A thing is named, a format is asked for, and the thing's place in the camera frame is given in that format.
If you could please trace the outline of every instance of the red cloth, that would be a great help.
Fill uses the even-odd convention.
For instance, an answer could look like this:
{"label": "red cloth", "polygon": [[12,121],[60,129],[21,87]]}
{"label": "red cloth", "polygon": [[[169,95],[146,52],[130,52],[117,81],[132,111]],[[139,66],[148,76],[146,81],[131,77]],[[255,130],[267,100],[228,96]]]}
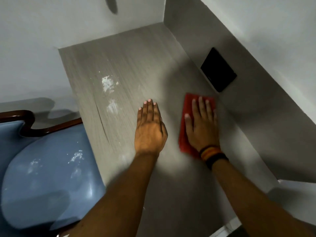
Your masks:
{"label": "red cloth", "polygon": [[[185,131],[184,114],[188,113],[191,116],[192,123],[194,123],[193,112],[192,112],[192,100],[195,99],[197,101],[197,106],[198,106],[198,98],[199,98],[199,95],[194,95],[191,93],[187,93],[185,95],[183,111],[182,111],[180,134],[179,134],[180,151],[192,155],[193,158],[200,158],[200,155],[199,155],[199,152],[189,144],[188,136],[186,135],[186,131]],[[212,110],[215,109],[214,98],[203,96],[203,101],[205,102],[205,100],[210,101]]]}

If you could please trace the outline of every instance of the blue chair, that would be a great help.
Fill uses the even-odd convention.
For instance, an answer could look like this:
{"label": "blue chair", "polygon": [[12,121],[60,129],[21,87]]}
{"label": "blue chair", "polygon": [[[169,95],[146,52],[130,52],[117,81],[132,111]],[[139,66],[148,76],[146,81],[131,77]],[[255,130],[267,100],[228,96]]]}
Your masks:
{"label": "blue chair", "polygon": [[30,111],[0,113],[1,228],[57,230],[105,193],[81,118],[31,129]]}

